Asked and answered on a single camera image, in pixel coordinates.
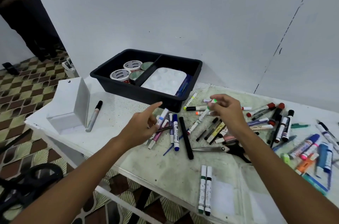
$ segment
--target scissors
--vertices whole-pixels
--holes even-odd
[[[225,152],[230,155],[239,156],[244,162],[251,163],[245,156],[245,150],[239,145],[239,142],[235,143],[235,145],[227,145],[227,146],[214,146],[214,147],[198,147],[193,148],[193,151],[201,151],[201,152]]]

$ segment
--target black plastic tray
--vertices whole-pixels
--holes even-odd
[[[143,72],[138,79],[135,80],[135,85],[112,80],[109,77],[113,71],[122,69],[124,63],[132,60],[154,63],[145,72]],[[176,97],[141,87],[150,75],[160,67],[180,70],[192,76],[188,89],[182,96]],[[136,49],[126,49],[93,70],[90,76],[98,79],[99,83],[108,93],[130,98],[146,104],[153,104],[155,102],[162,101],[163,104],[161,108],[167,108],[170,111],[178,113],[181,109],[182,102],[189,97],[189,93],[192,91],[200,74],[201,67],[202,61],[200,60],[163,55]]]

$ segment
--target red marker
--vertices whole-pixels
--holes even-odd
[[[259,113],[261,111],[265,111],[266,109],[272,108],[274,107],[275,104],[274,103],[269,103],[267,105],[261,106],[257,109],[254,109],[253,111],[250,111],[246,114],[247,117],[252,117],[253,115],[255,115],[256,113]]]
[[[278,107],[276,108],[276,110],[274,111],[274,114],[272,115],[272,117],[269,119],[269,124],[275,126],[276,121],[278,120],[278,116],[281,114],[282,110],[285,108],[285,104],[284,103],[280,103],[278,105]]]

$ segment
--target paper sheet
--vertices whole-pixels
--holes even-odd
[[[252,205],[253,220],[257,224],[284,224],[284,217],[280,213],[273,198],[263,193],[249,192]]]
[[[233,186],[212,177],[211,214],[235,215]]]

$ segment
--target white table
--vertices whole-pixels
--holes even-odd
[[[84,158],[81,154],[86,156],[93,155],[112,137],[119,134],[121,129],[130,120],[133,113],[143,111],[148,106],[140,102],[106,93],[99,82],[91,77],[86,78],[85,82],[91,93],[89,115],[92,114],[98,101],[103,101],[103,107],[99,112],[98,118],[90,133],[79,131],[74,132],[71,135],[59,135],[45,118],[52,104],[48,104],[41,108],[39,111],[29,116],[25,121],[32,129],[41,131],[41,133],[44,134],[42,138],[74,168],[83,162]],[[201,99],[208,98],[214,93],[227,93],[240,100],[243,106],[252,106],[253,108],[257,108],[269,102],[274,102],[276,104],[283,102],[285,103],[286,110],[292,109],[295,111],[293,123],[304,122],[316,124],[316,119],[319,119],[323,121],[334,134],[337,134],[337,137],[339,137],[339,127],[337,124],[339,113],[250,93],[238,92],[205,83],[197,83],[193,89],[193,92],[195,91],[200,91],[200,94],[191,105],[197,105],[198,100],[199,104],[203,105]],[[186,127],[189,127],[197,119],[197,116],[193,112],[181,111],[179,116],[185,117]],[[208,121],[204,121],[200,124],[191,134],[190,141],[193,148],[207,146],[203,139],[199,142],[195,141],[195,138],[201,131],[210,124],[212,117],[208,116],[206,119],[208,119]],[[298,137],[294,142],[290,143],[289,147],[283,147],[278,153],[281,153],[282,150],[287,152],[293,148],[293,145],[298,144],[313,133],[319,133],[314,125],[309,128],[293,129],[292,135],[297,135]],[[265,139],[267,134],[268,132],[261,132],[260,136]],[[152,150],[144,145],[133,148],[126,152],[116,162],[112,169],[182,205],[190,211],[197,213],[201,165],[205,164],[213,166],[213,175],[215,175],[218,180],[230,183],[237,187],[236,176],[239,172],[239,164],[243,163],[243,161],[238,157],[226,153],[201,152],[194,152],[194,159],[190,161],[187,158],[183,140],[180,141],[181,149],[178,153],[171,150],[168,154],[163,156],[169,148],[170,143],[169,135],[164,134]],[[107,189],[107,186],[104,184],[98,186],[96,190],[108,196],[113,201],[116,201],[123,207],[130,209],[133,213],[136,213],[148,222],[152,224],[159,223],[154,218],[108,192],[109,189]],[[339,171],[334,168],[332,188],[328,194],[328,198],[337,206],[339,206],[338,195]],[[223,221],[223,216],[218,214],[209,217],[209,220],[217,223],[225,223],[225,221]],[[241,222],[240,219],[233,219],[232,217],[229,217],[227,221],[231,223]]]

